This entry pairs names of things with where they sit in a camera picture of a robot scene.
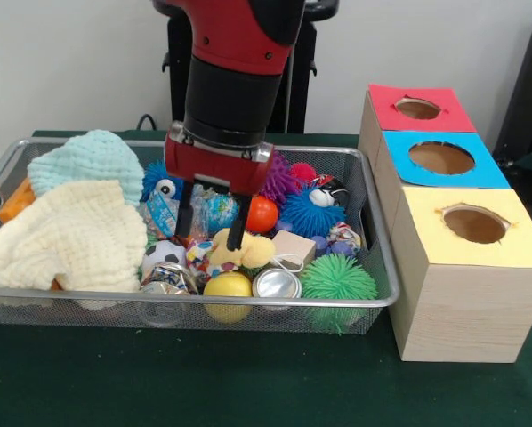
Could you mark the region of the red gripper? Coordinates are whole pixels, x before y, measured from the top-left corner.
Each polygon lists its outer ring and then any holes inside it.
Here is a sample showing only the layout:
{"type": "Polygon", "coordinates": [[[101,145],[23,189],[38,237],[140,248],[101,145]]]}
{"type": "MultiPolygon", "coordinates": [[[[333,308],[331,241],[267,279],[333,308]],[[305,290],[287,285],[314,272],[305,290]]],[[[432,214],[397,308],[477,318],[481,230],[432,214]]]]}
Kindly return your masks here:
{"type": "Polygon", "coordinates": [[[181,192],[175,235],[187,238],[191,230],[193,206],[191,205],[192,182],[201,181],[210,185],[228,188],[235,194],[238,214],[230,226],[227,249],[239,250],[246,230],[246,221],[257,194],[266,182],[273,160],[273,145],[263,142],[250,151],[228,151],[178,141],[166,140],[164,148],[167,172],[185,180],[181,192]]]}

